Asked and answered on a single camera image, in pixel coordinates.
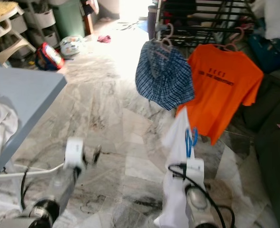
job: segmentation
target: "drying rack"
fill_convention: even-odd
[[[195,48],[199,44],[224,44],[235,27],[242,23],[256,23],[246,0],[159,0],[156,16],[156,39],[170,34],[164,24],[174,25],[170,38],[176,47]],[[245,34],[252,33],[245,29]]]

